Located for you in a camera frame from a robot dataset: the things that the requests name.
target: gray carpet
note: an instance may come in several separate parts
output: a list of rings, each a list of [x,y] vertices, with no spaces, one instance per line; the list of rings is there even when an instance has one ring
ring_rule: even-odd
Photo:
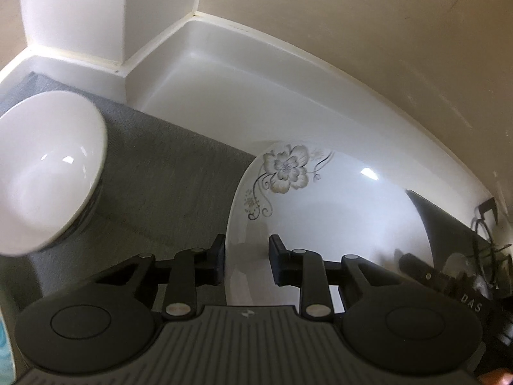
[[[52,90],[82,94],[103,114],[109,139],[103,191],[80,235],[27,257],[1,257],[0,277],[21,308],[135,254],[170,259],[183,249],[209,247],[225,233],[252,155],[38,74],[0,102],[0,115]],[[199,288],[198,301],[224,303],[223,286]]]

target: flower design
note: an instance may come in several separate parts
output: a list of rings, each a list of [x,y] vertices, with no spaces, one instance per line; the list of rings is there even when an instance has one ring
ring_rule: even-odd
[[[308,163],[306,146],[295,146],[288,152],[264,154],[264,170],[272,175],[270,180],[273,193],[285,194],[289,188],[304,188],[308,185],[305,165]]]
[[[304,188],[309,183],[308,174],[313,175],[314,182],[318,181],[321,178],[319,171],[332,160],[333,155],[333,151],[325,155],[321,149],[315,149],[309,154],[305,145],[286,145],[283,152],[275,153],[271,150],[264,153],[260,174],[252,189],[246,190],[244,196],[244,211],[248,213],[248,218],[255,220],[260,214],[270,217],[273,214],[273,205],[265,191],[286,194],[291,187],[295,190]]]

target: white bowl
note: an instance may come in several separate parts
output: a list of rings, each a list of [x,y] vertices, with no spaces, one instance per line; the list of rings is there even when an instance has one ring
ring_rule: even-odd
[[[324,260],[358,254],[399,272],[401,253],[433,257],[422,220],[405,190],[365,163],[305,142],[279,142],[248,167],[233,200],[226,233],[229,305],[298,305],[299,290],[274,284],[268,238]],[[331,287],[342,311],[337,287]]]
[[[81,95],[37,94],[0,117],[0,253],[57,239],[88,203],[106,153],[102,115]]]

